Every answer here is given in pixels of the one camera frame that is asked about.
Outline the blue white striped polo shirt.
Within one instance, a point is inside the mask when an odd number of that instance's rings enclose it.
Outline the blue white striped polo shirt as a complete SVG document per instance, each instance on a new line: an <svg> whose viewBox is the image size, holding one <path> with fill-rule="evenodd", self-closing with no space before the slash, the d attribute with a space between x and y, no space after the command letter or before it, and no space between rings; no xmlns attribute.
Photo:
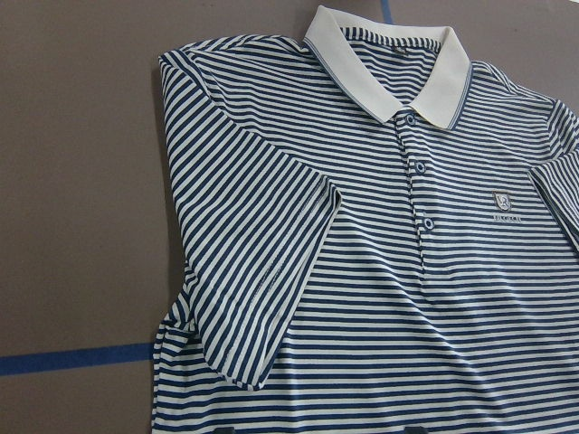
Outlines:
<svg viewBox="0 0 579 434"><path fill-rule="evenodd" d="M155 433L575 433L578 119L320 7L159 59L185 279Z"/></svg>

